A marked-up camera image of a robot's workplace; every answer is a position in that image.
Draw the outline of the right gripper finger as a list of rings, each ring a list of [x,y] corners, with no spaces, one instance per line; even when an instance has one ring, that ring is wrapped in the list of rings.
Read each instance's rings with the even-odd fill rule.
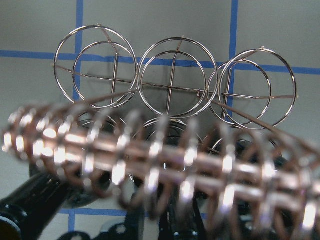
[[[123,222],[114,224],[109,229],[103,225],[93,240],[142,240],[144,227],[145,211],[140,207],[127,212]]]

